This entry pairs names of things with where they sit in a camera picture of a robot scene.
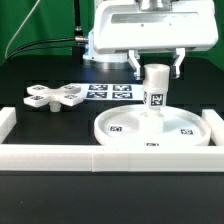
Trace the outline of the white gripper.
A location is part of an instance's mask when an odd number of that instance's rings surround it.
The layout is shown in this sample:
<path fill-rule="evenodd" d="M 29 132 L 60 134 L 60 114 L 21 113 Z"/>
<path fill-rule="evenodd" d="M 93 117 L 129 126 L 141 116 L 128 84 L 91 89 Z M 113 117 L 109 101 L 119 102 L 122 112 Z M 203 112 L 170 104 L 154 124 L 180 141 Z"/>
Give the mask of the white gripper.
<path fill-rule="evenodd" d="M 138 51 L 175 49 L 171 77 L 178 79 L 185 49 L 206 51 L 218 41 L 213 0 L 178 0 L 167 11 L 142 11 L 135 0 L 104 1 L 95 12 L 93 34 L 99 54 L 128 51 L 137 80 L 144 79 Z"/>

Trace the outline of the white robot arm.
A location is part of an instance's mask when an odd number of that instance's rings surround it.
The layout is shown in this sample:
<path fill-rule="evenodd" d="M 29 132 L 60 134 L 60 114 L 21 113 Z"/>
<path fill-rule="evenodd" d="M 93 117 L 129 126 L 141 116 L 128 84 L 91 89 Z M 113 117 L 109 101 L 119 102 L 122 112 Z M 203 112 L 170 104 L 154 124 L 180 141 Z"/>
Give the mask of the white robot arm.
<path fill-rule="evenodd" d="M 214 0 L 94 0 L 84 60 L 105 69 L 129 63 L 140 80 L 140 54 L 171 52 L 177 78 L 187 52 L 207 51 L 217 41 Z"/>

